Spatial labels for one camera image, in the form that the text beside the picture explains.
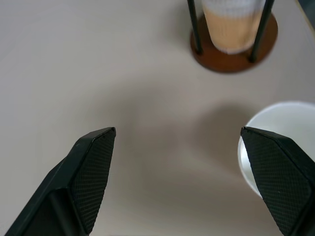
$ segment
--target black metal rod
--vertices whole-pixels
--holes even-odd
[[[187,0],[187,1],[188,1],[188,7],[189,7],[191,24],[192,24],[193,37],[195,40],[196,51],[198,54],[201,54],[202,53],[202,47],[201,47],[200,37],[199,37],[199,33],[198,33],[198,23],[197,23],[195,2],[194,2],[194,0]]]
[[[264,9],[262,11],[262,15],[261,15],[256,39],[254,42],[254,46],[252,48],[252,54],[250,55],[250,58],[249,58],[250,62],[255,62],[257,60],[258,48],[259,48],[261,39],[264,35],[264,32],[266,30],[266,26],[267,26],[269,17],[271,15],[271,9],[272,9],[274,2],[275,2],[275,0],[266,0]]]

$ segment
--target table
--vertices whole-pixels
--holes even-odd
[[[186,1],[2,1],[0,235],[80,136],[115,126],[91,235],[280,236],[237,142],[263,107],[315,102],[315,41],[294,0],[273,12],[267,60],[223,75],[191,56]]]

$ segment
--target cup rim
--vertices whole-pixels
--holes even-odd
[[[283,107],[283,106],[300,106],[300,107],[305,107],[305,108],[310,108],[310,109],[314,109],[315,110],[315,104],[311,103],[311,102],[303,102],[303,101],[285,101],[285,102],[278,102],[275,104],[272,104],[270,106],[265,107],[264,109],[262,109],[261,111],[259,111],[256,115],[254,115],[245,126],[250,126],[251,123],[257,119],[258,116],[261,116],[263,113],[266,113],[270,110],[276,109],[277,107]],[[239,163],[239,167],[241,170],[241,173],[243,175],[243,178],[245,179],[245,181],[247,182],[247,184],[251,187],[251,189],[259,196],[262,198],[257,186],[253,186],[253,184],[250,182],[248,176],[245,174],[244,168],[243,168],[243,164],[242,164],[242,154],[241,154],[241,147],[242,144],[244,145],[243,139],[242,137],[240,137],[239,142],[238,142],[238,147],[237,147],[237,155],[238,155],[238,163]]]

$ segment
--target brown coaster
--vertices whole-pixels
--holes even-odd
[[[206,18],[202,15],[198,19],[198,32],[200,35],[202,54],[195,50],[193,32],[190,34],[190,46],[192,54],[202,66],[222,73],[233,73],[247,70],[259,64],[272,50],[278,36],[278,24],[275,16],[271,14],[263,38],[257,52],[257,60],[252,63],[249,56],[252,48],[234,55],[225,54],[213,45],[207,28]]]

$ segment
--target plastic cup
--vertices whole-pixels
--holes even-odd
[[[249,49],[255,41],[265,0],[203,0],[214,46],[226,54]]]
[[[277,103],[260,111],[246,126],[291,138],[315,161],[315,104],[297,101]],[[242,137],[238,143],[238,161],[246,182],[261,197]]]

